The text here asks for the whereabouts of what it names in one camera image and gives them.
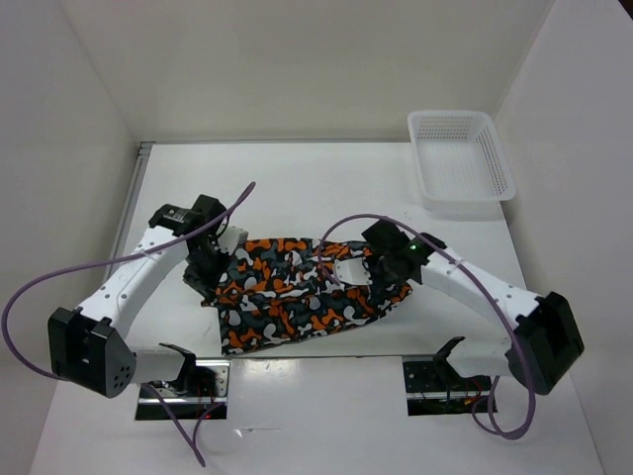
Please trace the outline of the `orange camouflage shorts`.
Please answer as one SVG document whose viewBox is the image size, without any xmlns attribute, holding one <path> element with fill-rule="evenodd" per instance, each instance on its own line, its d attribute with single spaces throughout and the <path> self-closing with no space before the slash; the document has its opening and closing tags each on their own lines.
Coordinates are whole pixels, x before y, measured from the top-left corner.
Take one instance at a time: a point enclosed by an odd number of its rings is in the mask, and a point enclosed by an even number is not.
<svg viewBox="0 0 633 475">
<path fill-rule="evenodd" d="M 218 312 L 222 353 L 252 353 L 384 318 L 411 294 L 409 284 L 337 286 L 321 274 L 371 254 L 361 240 L 250 239 L 225 259 L 222 271 L 194 288 Z"/>
</svg>

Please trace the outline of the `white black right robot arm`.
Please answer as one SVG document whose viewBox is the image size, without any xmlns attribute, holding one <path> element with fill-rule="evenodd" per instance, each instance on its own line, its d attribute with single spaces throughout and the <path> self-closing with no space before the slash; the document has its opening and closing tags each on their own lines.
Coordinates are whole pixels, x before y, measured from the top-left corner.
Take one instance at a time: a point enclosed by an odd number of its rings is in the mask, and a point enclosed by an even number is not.
<svg viewBox="0 0 633 475">
<path fill-rule="evenodd" d="M 387 218 L 366 229 L 369 268 L 380 283 L 414 281 L 437 290 L 500 326 L 507 337 L 468 351 L 461 336 L 438 351 L 435 381 L 455 389 L 468 376 L 511 376 L 538 395 L 549 394 L 585 350 L 569 301 L 509 284 L 464 260 L 441 239 L 405 233 Z"/>
</svg>

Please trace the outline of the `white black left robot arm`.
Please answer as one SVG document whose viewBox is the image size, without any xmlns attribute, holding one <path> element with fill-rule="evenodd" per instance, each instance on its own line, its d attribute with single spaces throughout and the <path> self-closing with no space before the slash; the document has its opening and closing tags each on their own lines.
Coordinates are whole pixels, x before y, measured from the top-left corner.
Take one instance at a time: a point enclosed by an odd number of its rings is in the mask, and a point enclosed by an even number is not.
<svg viewBox="0 0 633 475">
<path fill-rule="evenodd" d="M 133 322 L 160 283 L 187 258 L 209 266 L 219 254 L 213 236 L 226 215 L 216 198 L 201 195 L 190 209 L 164 205 L 148 221 L 136 250 L 93 295 L 48 319 L 52 373 L 109 399 L 129 385 L 162 381 L 173 394 L 194 390 L 195 356 L 174 344 L 132 349 Z"/>
</svg>

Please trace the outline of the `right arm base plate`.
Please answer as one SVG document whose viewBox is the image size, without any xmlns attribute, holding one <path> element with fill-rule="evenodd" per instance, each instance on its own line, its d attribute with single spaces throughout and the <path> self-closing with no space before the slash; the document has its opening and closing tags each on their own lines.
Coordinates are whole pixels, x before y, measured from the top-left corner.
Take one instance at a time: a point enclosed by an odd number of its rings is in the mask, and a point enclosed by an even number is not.
<svg viewBox="0 0 633 475">
<path fill-rule="evenodd" d="M 470 414 L 492 388 L 489 376 L 463 378 L 431 358 L 404 358 L 403 373 L 410 416 Z"/>
</svg>

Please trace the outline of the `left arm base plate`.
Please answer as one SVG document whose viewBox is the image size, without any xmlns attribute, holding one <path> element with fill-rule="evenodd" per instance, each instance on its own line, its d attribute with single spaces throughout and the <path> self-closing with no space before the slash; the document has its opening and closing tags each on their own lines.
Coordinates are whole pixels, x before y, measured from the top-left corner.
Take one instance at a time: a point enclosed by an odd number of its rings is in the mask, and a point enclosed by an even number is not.
<svg viewBox="0 0 633 475">
<path fill-rule="evenodd" d="M 179 421 L 225 420 L 230 368 L 227 359 L 199 359 L 187 379 L 149 382 L 149 389 L 139 389 L 135 419 L 169 420 L 159 401 L 161 397 Z"/>
</svg>

